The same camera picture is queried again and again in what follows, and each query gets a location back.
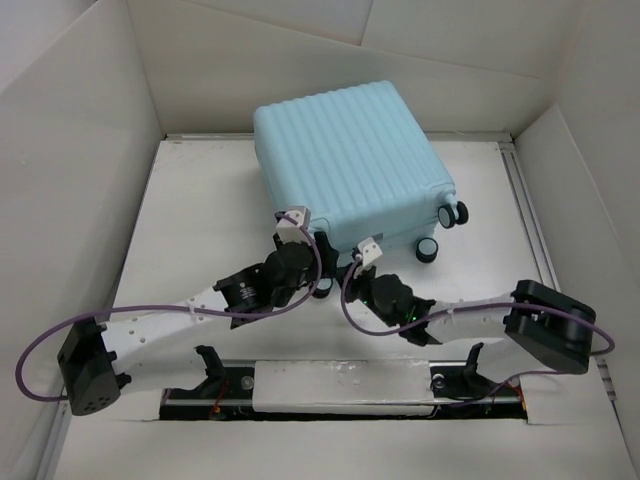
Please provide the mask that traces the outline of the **light blue hard-shell suitcase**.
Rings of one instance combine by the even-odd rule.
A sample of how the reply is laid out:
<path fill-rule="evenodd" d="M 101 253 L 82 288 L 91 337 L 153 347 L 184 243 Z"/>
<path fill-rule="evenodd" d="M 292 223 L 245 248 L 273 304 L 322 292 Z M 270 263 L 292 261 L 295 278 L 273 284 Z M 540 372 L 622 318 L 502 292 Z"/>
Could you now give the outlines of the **light blue hard-shell suitcase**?
<path fill-rule="evenodd" d="M 412 245 L 431 263 L 436 227 L 469 220 L 453 177 L 389 81 L 261 106 L 254 150 L 273 207 L 305 207 L 347 266 L 359 242 Z"/>

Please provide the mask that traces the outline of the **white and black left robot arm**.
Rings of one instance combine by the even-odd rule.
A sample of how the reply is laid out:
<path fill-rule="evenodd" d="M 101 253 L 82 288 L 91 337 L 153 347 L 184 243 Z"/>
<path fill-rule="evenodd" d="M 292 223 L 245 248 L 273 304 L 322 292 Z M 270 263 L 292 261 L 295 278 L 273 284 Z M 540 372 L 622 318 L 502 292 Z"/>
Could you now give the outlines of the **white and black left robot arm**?
<path fill-rule="evenodd" d="M 216 282 L 186 301 L 152 308 L 129 320 L 99 323 L 96 315 L 73 324 L 57 356 L 75 416 L 101 411 L 136 390 L 165 388 L 178 368 L 191 368 L 188 384 L 216 394 L 226 372 L 216 350 L 202 343 L 206 327 L 228 318 L 232 328 L 293 310 L 292 297 L 309 295 L 336 271 L 339 253 L 324 232 L 314 242 L 275 242 L 264 262 Z"/>

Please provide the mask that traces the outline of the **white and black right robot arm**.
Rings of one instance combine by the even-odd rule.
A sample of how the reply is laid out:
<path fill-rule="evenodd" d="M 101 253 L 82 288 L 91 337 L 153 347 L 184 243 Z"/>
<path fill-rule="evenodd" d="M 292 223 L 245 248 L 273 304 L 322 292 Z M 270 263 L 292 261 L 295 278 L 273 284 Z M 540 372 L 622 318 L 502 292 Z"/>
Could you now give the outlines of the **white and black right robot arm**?
<path fill-rule="evenodd" d="M 341 307 L 359 301 L 398 335 L 424 347 L 470 340 L 461 370 L 470 396 L 488 394 L 521 375 L 583 375 L 589 369 L 595 311 L 534 280 L 485 301 L 447 303 L 414 294 L 396 274 L 357 262 L 339 269 Z"/>

